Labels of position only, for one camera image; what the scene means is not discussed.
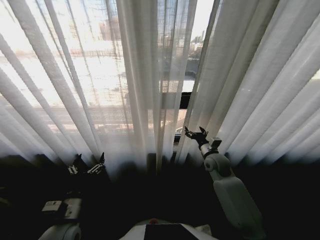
dark floor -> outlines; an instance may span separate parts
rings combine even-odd
[[[0,168],[0,239],[38,239],[48,227],[41,216],[45,201],[62,198],[65,172],[25,164]],[[318,239],[320,165],[281,165],[234,169],[259,207],[267,239]],[[130,167],[111,184],[107,176],[86,180],[81,229],[83,239],[118,239],[136,223],[158,218],[193,226],[210,224],[220,240],[241,239],[226,220],[203,168],[165,166],[159,177]]]

curtain fold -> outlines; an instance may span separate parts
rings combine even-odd
[[[173,154],[196,0],[0,6],[0,157],[156,171]]]
[[[249,12],[250,8],[235,7],[237,3],[219,1],[185,125],[191,131],[204,127],[209,138],[221,138],[219,151],[227,153],[233,165],[242,160],[249,165],[272,164],[280,158],[285,163],[312,163],[320,157],[320,2],[250,1]],[[231,14],[234,9],[241,12],[239,16]],[[230,26],[243,29],[242,34],[232,31],[230,42],[219,41],[228,33],[221,16],[231,16]],[[219,54],[210,58],[214,47],[216,53],[234,47],[236,55],[229,61]],[[221,75],[224,68],[216,63],[231,67]],[[179,144],[177,161],[189,153],[198,164],[202,162],[189,139]]]

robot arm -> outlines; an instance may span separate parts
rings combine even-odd
[[[205,170],[210,173],[213,188],[229,222],[242,233],[245,239],[262,240],[266,238],[262,227],[261,213],[251,198],[244,183],[235,176],[228,158],[219,154],[219,138],[212,145],[206,140],[208,134],[202,127],[201,132],[191,132],[185,128],[185,134],[195,139],[204,158]]]
[[[65,223],[49,227],[39,240],[80,240],[81,230],[78,224]]]

